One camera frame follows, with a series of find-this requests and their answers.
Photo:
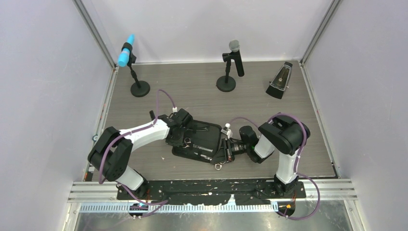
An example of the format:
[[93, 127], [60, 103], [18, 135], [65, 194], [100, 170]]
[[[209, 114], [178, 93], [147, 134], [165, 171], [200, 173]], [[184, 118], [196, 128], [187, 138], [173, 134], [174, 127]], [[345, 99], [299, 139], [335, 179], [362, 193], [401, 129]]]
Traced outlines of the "silver cutting scissors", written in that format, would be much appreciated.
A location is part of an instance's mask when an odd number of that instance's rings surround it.
[[222, 166], [228, 162], [225, 158], [221, 157], [209, 157], [207, 155], [201, 154], [200, 158], [207, 161], [208, 163], [214, 165], [215, 170], [221, 170]]

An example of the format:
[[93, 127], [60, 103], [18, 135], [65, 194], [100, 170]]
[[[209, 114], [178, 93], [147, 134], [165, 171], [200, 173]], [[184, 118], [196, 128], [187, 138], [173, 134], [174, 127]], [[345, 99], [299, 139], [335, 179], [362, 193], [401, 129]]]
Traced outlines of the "silver thinning scissors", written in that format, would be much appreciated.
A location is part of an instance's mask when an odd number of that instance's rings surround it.
[[196, 149], [203, 150], [203, 151], [210, 152], [210, 153], [213, 152], [213, 149], [209, 149], [209, 148], [194, 144], [192, 143], [190, 138], [184, 138], [182, 148], [188, 148], [188, 147], [196, 148]]

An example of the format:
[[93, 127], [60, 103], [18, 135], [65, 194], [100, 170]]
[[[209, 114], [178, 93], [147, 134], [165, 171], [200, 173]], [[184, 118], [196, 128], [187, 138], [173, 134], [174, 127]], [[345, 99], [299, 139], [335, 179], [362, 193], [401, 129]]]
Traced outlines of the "black zipper tool case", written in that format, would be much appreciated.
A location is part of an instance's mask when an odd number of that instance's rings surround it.
[[[208, 127], [209, 131], [193, 131], [194, 128], [202, 127]], [[213, 149], [213, 152], [210, 153], [192, 147], [182, 148], [183, 144], [167, 144], [172, 146], [172, 154], [178, 157], [208, 163], [207, 161], [201, 159], [200, 155], [204, 154], [209, 157], [214, 157], [214, 155], [217, 153], [221, 142], [221, 126], [213, 123], [192, 120], [187, 126], [183, 139], [184, 138], [190, 138], [194, 144]]]

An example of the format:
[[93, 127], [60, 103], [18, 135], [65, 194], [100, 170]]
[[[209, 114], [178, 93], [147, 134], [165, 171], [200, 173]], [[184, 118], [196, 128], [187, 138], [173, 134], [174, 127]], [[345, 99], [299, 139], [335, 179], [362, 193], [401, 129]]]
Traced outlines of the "black hair clip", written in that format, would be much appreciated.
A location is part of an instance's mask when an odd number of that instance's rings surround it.
[[194, 132], [209, 131], [209, 128], [208, 127], [194, 128], [193, 131]]

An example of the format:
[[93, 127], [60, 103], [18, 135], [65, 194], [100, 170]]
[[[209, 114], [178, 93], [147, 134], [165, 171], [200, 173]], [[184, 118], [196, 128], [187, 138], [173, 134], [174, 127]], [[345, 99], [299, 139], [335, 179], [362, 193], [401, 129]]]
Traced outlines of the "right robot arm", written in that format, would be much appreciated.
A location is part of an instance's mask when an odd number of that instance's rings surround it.
[[288, 197], [297, 185], [300, 155], [311, 132], [298, 118], [285, 113], [273, 115], [257, 130], [259, 135], [251, 126], [243, 126], [239, 129], [240, 139], [237, 140], [232, 137], [230, 124], [227, 123], [221, 130], [227, 138], [222, 139], [218, 152], [210, 162], [220, 170], [236, 155], [247, 154], [251, 161], [261, 164], [278, 152], [279, 163], [273, 187], [278, 196]]

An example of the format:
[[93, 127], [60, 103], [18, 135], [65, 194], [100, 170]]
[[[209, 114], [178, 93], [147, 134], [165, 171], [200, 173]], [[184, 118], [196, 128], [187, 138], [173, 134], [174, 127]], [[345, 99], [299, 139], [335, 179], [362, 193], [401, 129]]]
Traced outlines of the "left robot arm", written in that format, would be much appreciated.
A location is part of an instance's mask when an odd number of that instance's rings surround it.
[[106, 128], [88, 155], [88, 161], [101, 174], [101, 180], [125, 185], [136, 199], [147, 195], [146, 179], [129, 165], [130, 155], [136, 149], [154, 141], [181, 147], [184, 132], [193, 117], [184, 109], [170, 116], [160, 115], [151, 122], [129, 129]]

